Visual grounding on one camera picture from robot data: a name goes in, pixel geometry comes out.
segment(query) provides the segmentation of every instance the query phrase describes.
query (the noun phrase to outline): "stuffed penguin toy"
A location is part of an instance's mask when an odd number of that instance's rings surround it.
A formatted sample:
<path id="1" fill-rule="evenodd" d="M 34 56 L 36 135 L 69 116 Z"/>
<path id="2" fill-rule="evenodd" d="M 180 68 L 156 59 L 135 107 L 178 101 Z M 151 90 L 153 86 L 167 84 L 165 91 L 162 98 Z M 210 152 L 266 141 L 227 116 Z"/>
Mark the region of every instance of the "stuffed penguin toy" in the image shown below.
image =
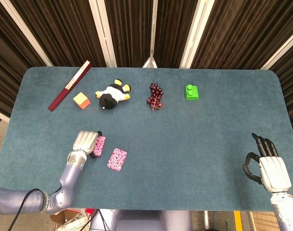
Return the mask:
<path id="1" fill-rule="evenodd" d="M 122 87 L 122 81 L 116 79 L 113 84 L 110 84 L 106 90 L 95 92 L 96 97 L 99 99 L 99 105 L 103 109 L 114 108 L 119 101 L 128 100 L 130 98 L 129 94 L 124 94 L 125 92 L 130 92 L 131 86 L 125 84 Z"/>

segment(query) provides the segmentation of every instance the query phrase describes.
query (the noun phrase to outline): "orange sponge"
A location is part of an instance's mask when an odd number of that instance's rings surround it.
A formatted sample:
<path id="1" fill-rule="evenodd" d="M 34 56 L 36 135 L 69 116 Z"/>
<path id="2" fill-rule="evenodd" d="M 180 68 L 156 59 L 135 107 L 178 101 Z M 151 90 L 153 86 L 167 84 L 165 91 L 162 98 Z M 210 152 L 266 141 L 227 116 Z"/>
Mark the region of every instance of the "orange sponge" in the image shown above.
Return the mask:
<path id="1" fill-rule="evenodd" d="M 82 109 L 86 108 L 91 102 L 82 92 L 74 97 L 74 101 L 78 104 Z"/>

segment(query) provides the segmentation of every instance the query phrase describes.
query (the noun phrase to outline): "red grapes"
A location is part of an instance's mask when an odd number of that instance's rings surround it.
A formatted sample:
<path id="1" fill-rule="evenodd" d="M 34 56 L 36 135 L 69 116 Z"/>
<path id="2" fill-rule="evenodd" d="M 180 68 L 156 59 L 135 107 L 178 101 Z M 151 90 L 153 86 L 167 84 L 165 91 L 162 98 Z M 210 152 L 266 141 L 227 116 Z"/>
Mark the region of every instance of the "red grapes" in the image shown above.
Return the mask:
<path id="1" fill-rule="evenodd" d="M 160 88 L 157 83 L 151 83 L 150 89 L 152 96 L 148 98 L 147 103 L 150 105 L 150 108 L 152 108 L 152 110 L 162 109 L 164 107 L 164 104 L 160 103 L 162 95 L 164 94 L 162 88 Z"/>

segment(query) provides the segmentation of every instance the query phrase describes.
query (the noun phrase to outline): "dark brown curtain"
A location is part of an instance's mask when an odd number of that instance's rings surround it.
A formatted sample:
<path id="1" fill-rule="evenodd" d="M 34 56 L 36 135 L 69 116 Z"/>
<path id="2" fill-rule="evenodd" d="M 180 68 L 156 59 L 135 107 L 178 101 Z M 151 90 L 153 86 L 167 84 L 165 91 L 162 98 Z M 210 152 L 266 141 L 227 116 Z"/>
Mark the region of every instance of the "dark brown curtain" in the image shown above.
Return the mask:
<path id="1" fill-rule="evenodd" d="M 11 0 L 55 66 L 106 66 L 88 0 Z"/>
<path id="2" fill-rule="evenodd" d="M 159 0 L 154 59 L 158 67 L 179 68 L 198 0 Z"/>
<path id="3" fill-rule="evenodd" d="M 142 67 L 150 56 L 152 0 L 105 0 L 118 67 Z"/>
<path id="4" fill-rule="evenodd" d="M 293 0 L 217 0 L 192 68 L 261 68 L 292 34 Z"/>
<path id="5" fill-rule="evenodd" d="M 10 116 L 23 74 L 45 66 L 26 37 L 0 3 L 0 112 Z"/>
<path id="6" fill-rule="evenodd" d="M 293 46 L 271 67 L 280 78 L 281 88 L 293 127 Z"/>

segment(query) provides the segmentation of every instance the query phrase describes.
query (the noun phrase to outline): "pink patterned card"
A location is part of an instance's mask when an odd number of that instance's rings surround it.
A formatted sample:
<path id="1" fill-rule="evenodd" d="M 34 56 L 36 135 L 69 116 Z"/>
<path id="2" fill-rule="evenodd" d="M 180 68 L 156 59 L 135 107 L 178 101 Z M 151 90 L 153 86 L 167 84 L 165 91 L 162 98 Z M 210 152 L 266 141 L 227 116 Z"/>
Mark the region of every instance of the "pink patterned card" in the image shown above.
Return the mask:
<path id="1" fill-rule="evenodd" d="M 125 161 L 126 155 L 127 155 L 127 152 L 121 149 L 115 148 L 110 157 L 110 160 L 108 161 L 107 167 L 120 172 L 123 166 L 123 163 Z"/>
<path id="2" fill-rule="evenodd" d="M 101 156 L 102 151 L 104 149 L 105 140 L 106 140 L 105 136 L 99 136 L 97 138 L 96 144 L 95 144 L 94 149 L 93 149 L 94 155 L 96 157 Z"/>

